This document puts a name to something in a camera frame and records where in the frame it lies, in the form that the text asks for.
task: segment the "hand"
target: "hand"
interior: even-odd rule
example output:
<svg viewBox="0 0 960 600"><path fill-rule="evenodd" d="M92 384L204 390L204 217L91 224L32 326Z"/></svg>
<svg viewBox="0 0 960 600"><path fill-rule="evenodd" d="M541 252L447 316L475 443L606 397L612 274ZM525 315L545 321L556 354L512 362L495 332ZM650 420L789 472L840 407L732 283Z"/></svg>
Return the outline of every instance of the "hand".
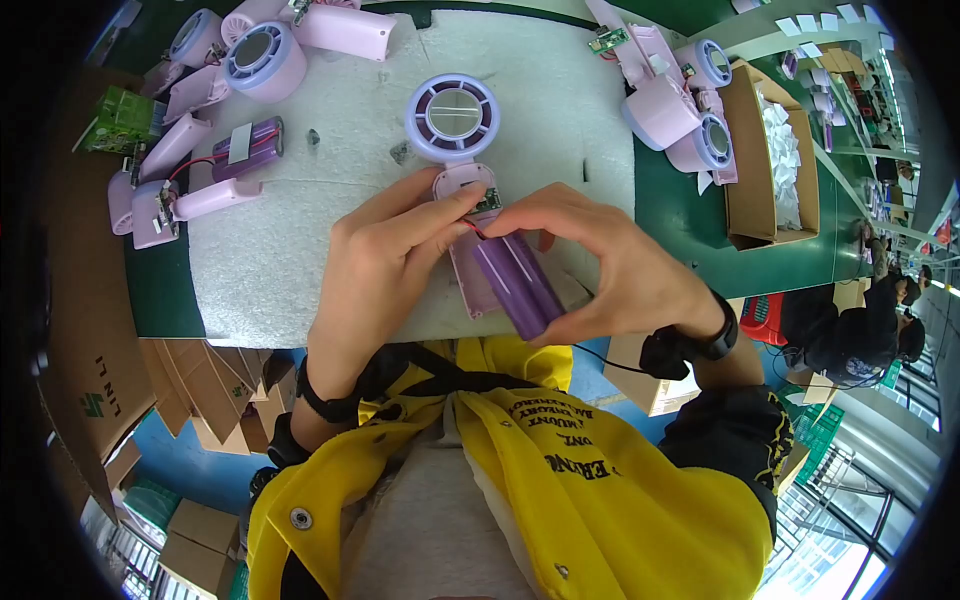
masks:
<svg viewBox="0 0 960 600"><path fill-rule="evenodd" d="M535 346L575 344L672 324L689 337L712 339L723 328L723 310L706 284L619 208L552 183L505 208L484 234L499 237L517 229L545 229L542 250L555 234L600 259L596 297L550 324L531 341Z"/></svg>
<svg viewBox="0 0 960 600"><path fill-rule="evenodd" d="M461 234L456 223L487 191L475 182L425 202L439 168L394 183L330 232L317 317L310 327L310 383L322 399L348 396L373 354L400 328L430 271Z"/></svg>

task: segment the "green logo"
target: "green logo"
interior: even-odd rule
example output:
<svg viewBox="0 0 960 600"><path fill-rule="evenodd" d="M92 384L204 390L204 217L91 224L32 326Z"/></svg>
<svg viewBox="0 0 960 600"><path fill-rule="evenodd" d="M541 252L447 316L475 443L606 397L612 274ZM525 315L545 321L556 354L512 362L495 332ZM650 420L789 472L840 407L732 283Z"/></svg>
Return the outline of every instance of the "green logo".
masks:
<svg viewBox="0 0 960 600"><path fill-rule="evenodd" d="M88 417L102 418L104 411L100 408L100 405L103 403L104 397L99 394L84 394L84 396L80 398L80 403L84 406L84 414Z"/></svg>

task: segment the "purple battery pack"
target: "purple battery pack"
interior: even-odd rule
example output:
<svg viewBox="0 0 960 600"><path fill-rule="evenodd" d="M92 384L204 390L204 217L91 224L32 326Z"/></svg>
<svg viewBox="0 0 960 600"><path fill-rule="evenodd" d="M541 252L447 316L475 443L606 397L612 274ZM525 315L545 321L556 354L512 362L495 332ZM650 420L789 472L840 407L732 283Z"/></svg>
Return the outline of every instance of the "purple battery pack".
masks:
<svg viewBox="0 0 960 600"><path fill-rule="evenodd" d="M566 312L519 233L484 240L472 252L523 340L539 336Z"/></svg>
<svg viewBox="0 0 960 600"><path fill-rule="evenodd" d="M217 183L239 177L283 156L283 119L273 117L254 125L250 133L250 157L227 164L230 138L222 139L213 146L213 180Z"/></svg>

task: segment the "shredded white paper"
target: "shredded white paper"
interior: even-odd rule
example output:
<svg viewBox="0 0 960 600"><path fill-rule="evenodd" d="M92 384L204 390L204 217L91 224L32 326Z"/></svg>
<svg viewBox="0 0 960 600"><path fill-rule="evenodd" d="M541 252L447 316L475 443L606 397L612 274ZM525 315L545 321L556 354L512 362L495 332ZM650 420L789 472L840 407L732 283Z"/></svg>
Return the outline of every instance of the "shredded white paper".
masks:
<svg viewBox="0 0 960 600"><path fill-rule="evenodd" d="M777 207L777 227L800 229L800 198L797 196L797 169L800 167L800 141L786 122L787 111L779 104L768 102L758 89L763 115L763 129L767 133L767 152L774 176L774 199Z"/></svg>

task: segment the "left hand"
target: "left hand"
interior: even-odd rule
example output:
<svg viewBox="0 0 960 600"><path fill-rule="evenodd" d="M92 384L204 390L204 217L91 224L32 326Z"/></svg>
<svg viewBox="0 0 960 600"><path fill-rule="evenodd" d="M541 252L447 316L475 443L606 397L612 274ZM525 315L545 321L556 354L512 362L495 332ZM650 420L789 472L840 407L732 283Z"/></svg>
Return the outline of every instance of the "left hand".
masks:
<svg viewBox="0 0 960 600"><path fill-rule="evenodd" d="M373 196L330 232L320 307L308 339L309 378L324 400L348 396L373 354L403 325L430 271L483 199L475 182L423 202L441 169L422 169Z"/></svg>

